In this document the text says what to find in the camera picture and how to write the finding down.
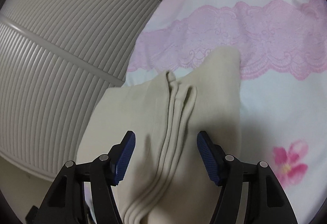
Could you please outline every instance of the beige floor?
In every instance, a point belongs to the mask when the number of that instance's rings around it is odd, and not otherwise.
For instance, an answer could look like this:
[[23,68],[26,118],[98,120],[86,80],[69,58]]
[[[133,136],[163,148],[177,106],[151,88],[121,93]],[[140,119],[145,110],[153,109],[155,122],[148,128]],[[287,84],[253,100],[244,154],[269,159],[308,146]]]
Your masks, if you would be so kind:
[[51,182],[30,175],[0,157],[1,192],[23,223],[33,205],[40,207],[50,185]]

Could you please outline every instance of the pink fabric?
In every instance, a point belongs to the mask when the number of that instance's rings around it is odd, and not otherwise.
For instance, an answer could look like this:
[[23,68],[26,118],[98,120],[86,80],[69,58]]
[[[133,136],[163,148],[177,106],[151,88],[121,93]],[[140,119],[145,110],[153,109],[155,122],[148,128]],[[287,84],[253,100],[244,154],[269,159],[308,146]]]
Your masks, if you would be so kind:
[[298,140],[290,145],[288,152],[283,147],[275,147],[273,155],[275,159],[276,177],[286,188],[290,185],[299,184],[308,170],[308,165],[299,161],[308,153],[308,144]]
[[264,7],[202,6],[166,29],[142,32],[128,71],[196,68],[216,46],[230,45],[240,50],[242,79],[272,69],[304,80],[327,70],[326,9],[325,0],[298,8],[282,0]]

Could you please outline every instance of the folded beige garment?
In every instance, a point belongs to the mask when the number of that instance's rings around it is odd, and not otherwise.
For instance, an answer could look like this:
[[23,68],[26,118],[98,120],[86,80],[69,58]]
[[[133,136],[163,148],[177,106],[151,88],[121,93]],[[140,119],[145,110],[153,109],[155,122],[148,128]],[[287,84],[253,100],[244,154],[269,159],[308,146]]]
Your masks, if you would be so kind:
[[77,163],[107,153],[134,131],[134,153],[114,188],[124,224],[210,222],[220,190],[209,180],[196,137],[205,130],[227,153],[239,154],[239,85],[238,51],[218,47],[181,79],[163,72],[144,84],[106,91]]

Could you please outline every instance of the folded fabric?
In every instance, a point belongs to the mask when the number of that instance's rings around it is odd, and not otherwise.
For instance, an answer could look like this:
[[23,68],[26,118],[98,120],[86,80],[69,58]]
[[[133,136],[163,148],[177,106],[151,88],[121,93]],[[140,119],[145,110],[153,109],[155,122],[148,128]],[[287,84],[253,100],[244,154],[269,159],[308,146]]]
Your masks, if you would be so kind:
[[166,71],[141,85],[109,88],[89,121],[77,163],[94,160],[134,131],[136,147],[114,188],[125,224],[209,223],[219,188],[197,150],[206,130],[227,153],[240,152],[239,52],[215,49],[182,79]]

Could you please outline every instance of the pink lace trim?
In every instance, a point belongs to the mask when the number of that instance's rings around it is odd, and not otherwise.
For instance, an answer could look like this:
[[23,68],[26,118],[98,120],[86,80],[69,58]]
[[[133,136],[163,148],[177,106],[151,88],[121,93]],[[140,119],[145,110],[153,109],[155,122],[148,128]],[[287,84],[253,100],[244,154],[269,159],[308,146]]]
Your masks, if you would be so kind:
[[128,71],[196,68],[222,45],[239,49],[242,79],[272,69],[304,80],[327,70],[327,3],[310,0],[299,8],[282,0],[264,7],[243,2],[233,8],[202,6],[166,29],[142,32]]

